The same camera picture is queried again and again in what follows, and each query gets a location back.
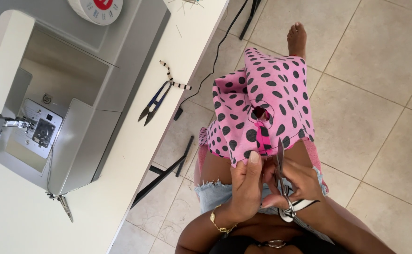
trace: toe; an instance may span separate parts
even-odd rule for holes
[[[305,31],[305,28],[303,27],[303,24],[302,23],[300,23],[300,22],[295,22],[295,29],[297,30],[297,31]]]
[[[291,26],[291,30],[289,30],[289,32],[292,32],[292,34],[296,34],[297,33],[297,29],[295,28],[295,25]]]

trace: gold bracelet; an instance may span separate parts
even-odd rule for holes
[[[210,221],[214,224],[214,226],[219,230],[219,232],[226,232],[227,234],[229,234],[232,230],[233,230],[233,228],[235,228],[235,227],[237,227],[237,224],[236,225],[234,225],[232,228],[230,228],[230,229],[227,229],[227,228],[219,228],[219,227],[217,227],[217,225],[215,224],[215,213],[214,213],[214,211],[217,209],[217,207],[219,207],[219,206],[221,206],[222,204],[220,204],[220,205],[218,205],[218,206],[216,206],[215,208],[214,208],[214,210],[212,210],[212,212],[210,213]]]

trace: bare foot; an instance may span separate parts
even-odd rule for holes
[[[289,55],[297,55],[306,59],[306,31],[302,23],[295,22],[295,24],[291,26],[287,40]]]

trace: light blue denim shorts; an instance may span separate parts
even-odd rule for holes
[[[322,184],[323,175],[319,172],[319,170],[316,167],[313,167],[313,169],[316,170],[319,184],[321,185],[321,188],[322,188],[322,193],[325,196],[327,194],[326,193],[327,187]],[[285,178],[283,178],[283,182],[285,183],[285,185],[289,186],[288,196],[291,195],[293,193],[292,184]],[[278,185],[278,189],[280,190],[280,192],[281,192],[281,186],[282,186],[281,184]],[[216,183],[207,182],[207,183],[203,183],[203,185],[201,186],[195,187],[195,192],[197,193],[200,199],[201,214],[207,211],[211,211],[217,205],[226,203],[228,200],[230,200],[233,195],[232,188],[233,186],[231,184],[222,184],[220,181],[217,181]],[[269,194],[271,194],[269,186],[267,184],[264,184],[262,187],[261,202]],[[278,215],[278,209],[273,206],[269,208],[259,209],[258,212],[265,213],[265,214]],[[302,228],[305,228],[306,230],[315,234],[318,238],[333,243],[332,240],[328,236],[320,233],[319,231],[305,224],[298,217],[294,217],[294,222],[297,223]]]

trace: woman's right hand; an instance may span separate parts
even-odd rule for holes
[[[283,177],[287,178],[293,185],[294,193],[289,196],[291,202],[297,200],[318,200],[307,208],[297,211],[299,217],[306,224],[320,230],[322,226],[329,222],[335,215],[333,208],[325,201],[317,179],[316,170],[299,165],[298,163],[284,158]],[[262,207],[275,206],[282,209],[288,209],[287,200],[280,194],[276,188],[270,188],[272,194],[267,195],[262,201]]]

